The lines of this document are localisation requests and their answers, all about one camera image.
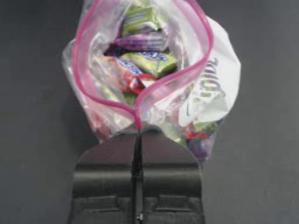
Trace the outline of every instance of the plastic zipper bag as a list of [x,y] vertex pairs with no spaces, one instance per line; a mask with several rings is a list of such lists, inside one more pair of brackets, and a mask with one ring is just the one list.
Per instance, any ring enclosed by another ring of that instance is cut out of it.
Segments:
[[63,65],[100,141],[150,123],[199,160],[210,156],[241,64],[194,0],[86,1]]

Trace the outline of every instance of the gray background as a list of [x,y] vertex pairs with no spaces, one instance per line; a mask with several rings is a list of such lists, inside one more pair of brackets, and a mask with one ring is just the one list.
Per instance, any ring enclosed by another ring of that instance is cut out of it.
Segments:
[[[207,224],[299,223],[297,0],[206,0],[243,63],[237,106],[205,168]],[[79,0],[0,6],[0,223],[64,224],[71,175],[96,144],[62,70]]]

